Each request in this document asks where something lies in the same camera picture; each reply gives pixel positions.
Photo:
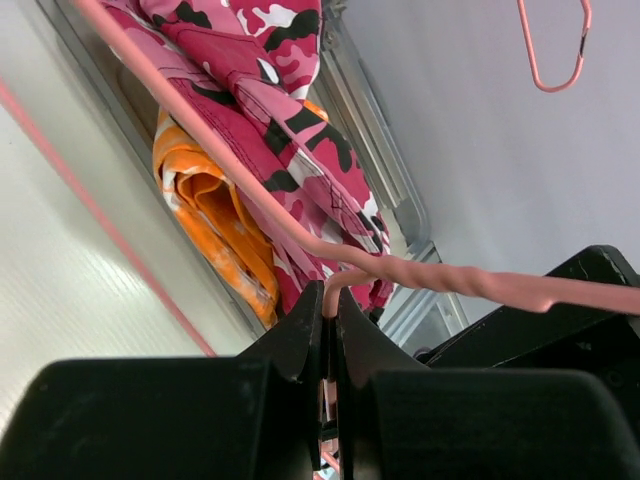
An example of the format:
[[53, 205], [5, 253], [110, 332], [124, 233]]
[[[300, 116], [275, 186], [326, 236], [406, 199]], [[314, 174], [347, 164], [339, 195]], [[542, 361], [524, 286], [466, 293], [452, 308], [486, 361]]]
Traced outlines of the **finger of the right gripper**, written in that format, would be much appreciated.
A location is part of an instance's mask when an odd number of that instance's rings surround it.
[[558, 304], [543, 314], [501, 306], [417, 360], [431, 368], [554, 368], [598, 377], [639, 423], [639, 318]]

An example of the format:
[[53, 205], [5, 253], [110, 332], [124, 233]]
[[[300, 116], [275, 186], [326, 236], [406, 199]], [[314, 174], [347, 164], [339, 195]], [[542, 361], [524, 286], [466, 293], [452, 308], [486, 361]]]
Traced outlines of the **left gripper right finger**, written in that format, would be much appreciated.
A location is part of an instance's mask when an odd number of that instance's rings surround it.
[[639, 446], [595, 376], [557, 369], [431, 369], [361, 312], [336, 318], [344, 479], [635, 479]]

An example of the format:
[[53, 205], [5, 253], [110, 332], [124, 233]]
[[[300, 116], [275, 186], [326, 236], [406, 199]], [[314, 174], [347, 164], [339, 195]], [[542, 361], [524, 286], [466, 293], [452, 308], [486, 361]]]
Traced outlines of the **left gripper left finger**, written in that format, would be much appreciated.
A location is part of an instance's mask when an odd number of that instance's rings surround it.
[[321, 303], [234, 357], [70, 359], [31, 381], [5, 479], [309, 479], [320, 466]]

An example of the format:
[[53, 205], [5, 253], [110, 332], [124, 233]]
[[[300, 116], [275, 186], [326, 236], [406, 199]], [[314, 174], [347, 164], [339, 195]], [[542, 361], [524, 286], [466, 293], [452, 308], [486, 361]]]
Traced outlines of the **pink hanger with patterned trousers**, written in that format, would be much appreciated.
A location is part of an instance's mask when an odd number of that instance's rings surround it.
[[[348, 290], [352, 295], [351, 289], [355, 285], [385, 280], [414, 289], [426, 288], [485, 298], [535, 313], [547, 312], [556, 304], [569, 304], [625, 315], [638, 314], [639, 292], [629, 285], [517, 273], [490, 273], [473, 267], [446, 264], [421, 264], [389, 254], [374, 256], [349, 245], [328, 243], [314, 237], [272, 198], [239, 162], [226, 142], [207, 126], [144, 53], [133, 45], [119, 24], [105, 11], [105, 2], [107, 1], [80, 1], [77, 8], [157, 101], [174, 113], [180, 125], [194, 137], [202, 149], [218, 160], [229, 178], [244, 189], [252, 201], [262, 204], [269, 217], [289, 233], [301, 248], [319, 258], [345, 264], [344, 270], [336, 272], [330, 278], [314, 281], [324, 286], [321, 303], [323, 328], [319, 387], [319, 468], [328, 464], [341, 477], [335, 347], [338, 300], [343, 290]], [[309, 479], [317, 477], [319, 468]]]

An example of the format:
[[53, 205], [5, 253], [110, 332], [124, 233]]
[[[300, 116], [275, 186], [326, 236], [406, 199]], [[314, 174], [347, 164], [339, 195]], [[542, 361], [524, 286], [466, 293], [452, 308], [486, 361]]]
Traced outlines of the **orange white trousers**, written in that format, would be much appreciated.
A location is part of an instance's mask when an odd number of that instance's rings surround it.
[[315, 274], [292, 274], [217, 163], [160, 108], [152, 147], [155, 181], [171, 212], [214, 270], [269, 328]]

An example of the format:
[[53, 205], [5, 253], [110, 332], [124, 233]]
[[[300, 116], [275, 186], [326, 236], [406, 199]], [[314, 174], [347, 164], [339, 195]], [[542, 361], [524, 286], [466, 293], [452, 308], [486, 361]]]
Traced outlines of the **pink hanger with orange trousers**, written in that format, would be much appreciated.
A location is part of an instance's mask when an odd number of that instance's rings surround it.
[[558, 93], [578, 80], [591, 29], [591, 1], [517, 1], [533, 83]]

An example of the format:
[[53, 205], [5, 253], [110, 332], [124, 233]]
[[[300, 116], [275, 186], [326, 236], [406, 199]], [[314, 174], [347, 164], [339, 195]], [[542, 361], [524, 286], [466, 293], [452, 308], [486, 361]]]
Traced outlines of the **pink patterned trousers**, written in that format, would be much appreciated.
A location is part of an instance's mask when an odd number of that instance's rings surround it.
[[[105, 11], [306, 231], [374, 256], [388, 229], [348, 140], [306, 104], [319, 68], [317, 1], [107, 1]], [[235, 182], [292, 274], [345, 269], [306, 252]]]

